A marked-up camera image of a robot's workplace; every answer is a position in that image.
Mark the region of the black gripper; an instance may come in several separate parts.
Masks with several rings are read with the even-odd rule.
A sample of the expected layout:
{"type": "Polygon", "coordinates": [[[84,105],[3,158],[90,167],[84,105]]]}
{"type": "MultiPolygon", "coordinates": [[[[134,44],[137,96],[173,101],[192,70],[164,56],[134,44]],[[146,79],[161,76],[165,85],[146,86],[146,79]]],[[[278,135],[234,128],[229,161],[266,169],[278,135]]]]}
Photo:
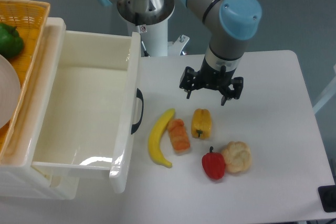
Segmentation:
{"type": "Polygon", "coordinates": [[[199,71],[191,67],[185,68],[179,87],[187,93],[187,99],[194,90],[219,91],[222,94],[220,104],[224,106],[227,100],[239,99],[244,87],[243,77],[233,77],[235,71],[235,67],[231,68],[225,62],[221,62],[218,68],[214,68],[204,59],[199,71]]]}

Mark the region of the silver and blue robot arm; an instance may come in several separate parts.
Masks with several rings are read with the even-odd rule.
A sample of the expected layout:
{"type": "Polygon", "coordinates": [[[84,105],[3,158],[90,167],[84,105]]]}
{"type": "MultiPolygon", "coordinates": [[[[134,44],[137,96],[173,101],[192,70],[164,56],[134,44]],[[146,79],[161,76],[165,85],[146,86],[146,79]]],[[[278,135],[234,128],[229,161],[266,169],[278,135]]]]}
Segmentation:
{"type": "MultiPolygon", "coordinates": [[[[129,32],[141,36],[142,54],[167,56],[176,43],[167,40],[167,22],[174,12],[174,0],[98,0],[103,6],[116,4],[129,32]]],[[[202,88],[217,90],[222,103],[239,99],[244,80],[234,72],[257,32],[262,9],[257,0],[180,0],[211,32],[200,70],[186,67],[180,88],[187,94],[202,88]]]]}

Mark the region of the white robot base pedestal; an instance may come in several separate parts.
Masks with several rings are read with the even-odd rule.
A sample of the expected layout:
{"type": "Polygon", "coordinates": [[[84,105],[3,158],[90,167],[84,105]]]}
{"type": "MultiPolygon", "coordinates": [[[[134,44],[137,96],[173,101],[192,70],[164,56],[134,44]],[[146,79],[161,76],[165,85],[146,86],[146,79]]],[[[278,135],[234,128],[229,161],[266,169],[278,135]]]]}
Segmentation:
{"type": "Polygon", "coordinates": [[[117,10],[129,34],[140,34],[143,57],[185,55],[188,36],[181,34],[176,41],[168,40],[168,21],[175,10],[174,0],[120,0],[117,10]]]}

